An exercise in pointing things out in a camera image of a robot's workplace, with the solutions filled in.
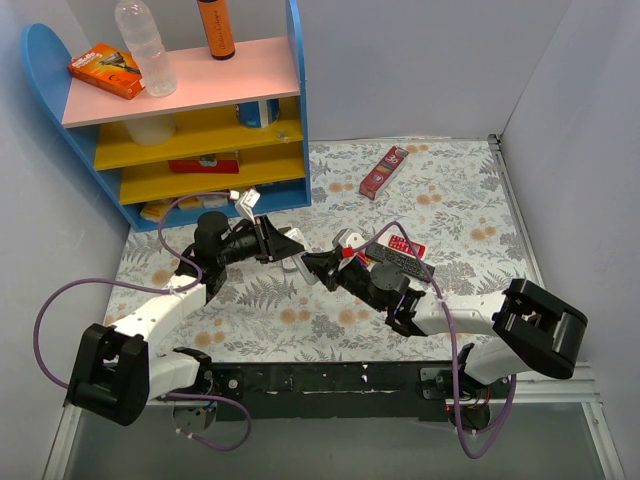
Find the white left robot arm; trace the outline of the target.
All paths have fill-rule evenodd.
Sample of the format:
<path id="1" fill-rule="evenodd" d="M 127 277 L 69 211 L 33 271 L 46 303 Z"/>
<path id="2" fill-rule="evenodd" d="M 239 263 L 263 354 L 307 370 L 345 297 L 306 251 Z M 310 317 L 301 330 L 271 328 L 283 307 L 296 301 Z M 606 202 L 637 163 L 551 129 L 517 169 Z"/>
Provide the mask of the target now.
<path id="1" fill-rule="evenodd" d="M 127 426 L 152 399 L 172 392 L 205 398 L 215 385 L 210 357 L 187 347 L 162 354 L 160 344 L 220 291 L 227 266 L 250 258 L 262 264 L 299 260 L 308 248 L 299 229 L 278 229 L 267 216 L 231 227 L 223 213 L 203 214 L 167 284 L 169 294 L 149 299 L 110 326 L 94 324 L 85 330 L 67 402 Z"/>

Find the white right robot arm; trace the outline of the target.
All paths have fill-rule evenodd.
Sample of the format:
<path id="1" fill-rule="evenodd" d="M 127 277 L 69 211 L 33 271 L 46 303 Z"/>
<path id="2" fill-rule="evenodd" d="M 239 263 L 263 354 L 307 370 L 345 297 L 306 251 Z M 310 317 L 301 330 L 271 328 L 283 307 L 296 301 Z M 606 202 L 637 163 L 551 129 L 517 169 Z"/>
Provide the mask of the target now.
<path id="1" fill-rule="evenodd" d="M 514 279 L 502 292 L 441 300 L 412 288 L 390 262 L 365 265 L 356 257 L 342 258 L 342 252 L 304 254 L 296 264 L 309 283 L 342 288 L 384 313 L 386 324 L 402 336 L 490 336 L 458 353 L 452 383 L 460 395 L 475 397 L 503 377 L 528 371 L 558 380 L 572 377 L 587 317 L 537 284 Z"/>

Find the black remote control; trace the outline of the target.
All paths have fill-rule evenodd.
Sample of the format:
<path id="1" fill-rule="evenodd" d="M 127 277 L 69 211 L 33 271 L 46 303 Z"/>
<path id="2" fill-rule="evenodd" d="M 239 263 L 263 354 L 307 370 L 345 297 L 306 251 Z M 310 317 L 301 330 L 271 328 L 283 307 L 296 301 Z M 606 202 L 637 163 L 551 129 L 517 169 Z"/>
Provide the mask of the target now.
<path id="1" fill-rule="evenodd" d="M 435 272 L 433 266 L 426 264 L 425 268 L 429 271 L 429 274 L 426 274 L 422 268 L 422 263 L 413 255 L 401 253 L 378 243 L 368 245 L 365 249 L 365 254 L 377 262 L 391 263 L 398 267 L 404 274 L 424 282 L 429 282 L 429 277 Z"/>

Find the purple battery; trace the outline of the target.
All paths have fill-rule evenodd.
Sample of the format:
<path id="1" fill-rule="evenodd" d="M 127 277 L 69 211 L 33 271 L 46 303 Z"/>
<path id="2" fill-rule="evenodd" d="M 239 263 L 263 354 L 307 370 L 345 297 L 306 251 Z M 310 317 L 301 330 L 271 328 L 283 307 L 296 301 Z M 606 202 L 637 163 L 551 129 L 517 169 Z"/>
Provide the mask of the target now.
<path id="1" fill-rule="evenodd" d="M 364 266 L 368 266 L 372 262 L 372 260 L 362 252 L 359 252 L 356 257 Z"/>

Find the red box on shelf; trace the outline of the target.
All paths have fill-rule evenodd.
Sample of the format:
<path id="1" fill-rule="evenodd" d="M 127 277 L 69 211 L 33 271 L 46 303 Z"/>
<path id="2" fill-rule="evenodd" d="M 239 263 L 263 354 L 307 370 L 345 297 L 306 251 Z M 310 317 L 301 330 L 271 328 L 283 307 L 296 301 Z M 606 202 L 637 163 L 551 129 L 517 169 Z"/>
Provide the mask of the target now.
<path id="1" fill-rule="evenodd" d="M 238 174 L 240 155 L 238 151 L 217 152 L 168 161 L 175 174 Z"/>

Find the floral table mat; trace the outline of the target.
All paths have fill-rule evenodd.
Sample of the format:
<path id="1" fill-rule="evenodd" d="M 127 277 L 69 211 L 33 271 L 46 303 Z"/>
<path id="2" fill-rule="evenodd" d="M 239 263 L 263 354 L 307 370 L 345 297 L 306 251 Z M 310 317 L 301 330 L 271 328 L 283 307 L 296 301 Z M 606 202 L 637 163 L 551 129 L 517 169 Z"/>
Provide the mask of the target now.
<path id="1" fill-rule="evenodd" d="M 365 238 L 381 228 L 406 231 L 426 247 L 448 300 L 535 278 L 503 167 L 488 143 L 411 144 L 407 164 L 370 200 L 359 184 L 388 149 L 385 142 L 313 144 L 311 205 L 274 212 L 272 223 L 300 229 L 316 252 L 328 250 L 345 228 Z M 174 328 L 159 350 L 190 347 L 229 362 L 443 360 L 452 345 L 472 341 L 466 333 L 405 338 L 345 291 L 249 260 L 231 266 L 219 294 Z"/>

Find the red toothpaste box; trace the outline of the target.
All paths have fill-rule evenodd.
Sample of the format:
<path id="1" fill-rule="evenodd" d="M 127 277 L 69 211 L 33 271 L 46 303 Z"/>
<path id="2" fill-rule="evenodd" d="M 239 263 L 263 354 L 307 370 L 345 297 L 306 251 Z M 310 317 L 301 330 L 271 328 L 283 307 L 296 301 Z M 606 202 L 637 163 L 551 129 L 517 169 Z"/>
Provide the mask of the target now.
<path id="1" fill-rule="evenodd" d="M 391 147 L 361 181 L 359 194 L 375 200 L 399 173 L 409 155 L 410 152 L 406 149 Z"/>

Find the blue shelf unit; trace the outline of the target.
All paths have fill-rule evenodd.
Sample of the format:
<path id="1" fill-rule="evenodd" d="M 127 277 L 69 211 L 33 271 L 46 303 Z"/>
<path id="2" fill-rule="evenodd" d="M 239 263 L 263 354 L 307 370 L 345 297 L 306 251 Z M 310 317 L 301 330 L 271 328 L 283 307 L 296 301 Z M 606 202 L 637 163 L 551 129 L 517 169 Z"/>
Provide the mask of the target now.
<path id="1" fill-rule="evenodd" d="M 282 37 L 240 42 L 228 60 L 205 47 L 177 50 L 177 90 L 131 100 L 69 71 L 71 56 L 48 26 L 21 34 L 26 79 L 55 130 L 119 212 L 139 231 L 145 204 L 256 187 L 257 213 L 308 206 L 311 168 L 303 34 L 285 5 Z"/>

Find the blue white can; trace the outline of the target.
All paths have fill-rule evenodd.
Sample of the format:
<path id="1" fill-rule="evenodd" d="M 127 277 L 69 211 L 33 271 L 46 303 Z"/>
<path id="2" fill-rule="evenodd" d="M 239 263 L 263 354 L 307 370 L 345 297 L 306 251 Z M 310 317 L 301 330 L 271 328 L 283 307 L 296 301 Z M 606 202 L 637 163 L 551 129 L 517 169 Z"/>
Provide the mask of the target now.
<path id="1" fill-rule="evenodd" d="M 278 120 L 280 105 L 278 99 L 260 100 L 236 104 L 235 111 L 241 125 L 264 129 Z"/>

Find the white cup on shelf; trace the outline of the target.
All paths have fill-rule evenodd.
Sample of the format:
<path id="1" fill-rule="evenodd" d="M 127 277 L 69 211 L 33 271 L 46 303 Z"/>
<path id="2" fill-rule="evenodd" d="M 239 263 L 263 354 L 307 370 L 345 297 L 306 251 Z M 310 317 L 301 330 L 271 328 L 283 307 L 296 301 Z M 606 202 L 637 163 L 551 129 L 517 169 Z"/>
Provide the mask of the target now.
<path id="1" fill-rule="evenodd" d="M 140 117 L 123 121 L 131 140 L 140 146 L 156 146 L 170 140 L 176 133 L 171 114 Z"/>

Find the orange razor box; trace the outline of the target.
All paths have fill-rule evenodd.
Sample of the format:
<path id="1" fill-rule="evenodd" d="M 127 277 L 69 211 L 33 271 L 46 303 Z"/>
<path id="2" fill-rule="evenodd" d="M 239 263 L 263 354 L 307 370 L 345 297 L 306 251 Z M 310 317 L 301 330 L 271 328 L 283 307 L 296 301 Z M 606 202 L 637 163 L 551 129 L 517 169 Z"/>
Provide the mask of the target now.
<path id="1" fill-rule="evenodd" d="M 103 43 L 73 58 L 68 69 L 74 78 L 126 100 L 145 88 L 132 55 Z"/>

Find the orange cologne bottle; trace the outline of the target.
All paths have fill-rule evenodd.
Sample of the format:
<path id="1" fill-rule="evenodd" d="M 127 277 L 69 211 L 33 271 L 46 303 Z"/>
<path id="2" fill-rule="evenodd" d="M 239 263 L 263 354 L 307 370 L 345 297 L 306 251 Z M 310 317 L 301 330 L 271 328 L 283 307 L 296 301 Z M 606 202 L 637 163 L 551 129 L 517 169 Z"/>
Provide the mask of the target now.
<path id="1" fill-rule="evenodd" d="M 211 56 L 227 60 L 235 55 L 231 19 L 225 0 L 200 0 L 199 12 Z"/>

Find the clear plastic bottle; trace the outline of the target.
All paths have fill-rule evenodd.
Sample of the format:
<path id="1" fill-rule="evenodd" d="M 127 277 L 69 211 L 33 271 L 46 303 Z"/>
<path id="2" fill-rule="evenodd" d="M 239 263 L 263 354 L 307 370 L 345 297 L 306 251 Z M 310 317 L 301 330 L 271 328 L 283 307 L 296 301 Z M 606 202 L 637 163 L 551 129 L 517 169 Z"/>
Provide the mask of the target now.
<path id="1" fill-rule="evenodd" d="M 144 1 L 119 1 L 115 20 L 147 92 L 153 97 L 173 94 L 177 77 L 148 5 Z"/>

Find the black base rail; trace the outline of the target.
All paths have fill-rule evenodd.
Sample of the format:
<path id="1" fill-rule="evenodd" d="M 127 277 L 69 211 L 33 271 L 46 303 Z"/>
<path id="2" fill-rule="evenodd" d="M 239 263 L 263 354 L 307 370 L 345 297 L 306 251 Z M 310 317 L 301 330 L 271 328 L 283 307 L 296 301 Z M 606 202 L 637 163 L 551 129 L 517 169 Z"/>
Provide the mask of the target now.
<path id="1" fill-rule="evenodd" d="M 446 422 L 452 366 L 443 361 L 214 363 L 212 389 L 167 400 L 214 403 L 217 419 L 417 418 Z"/>

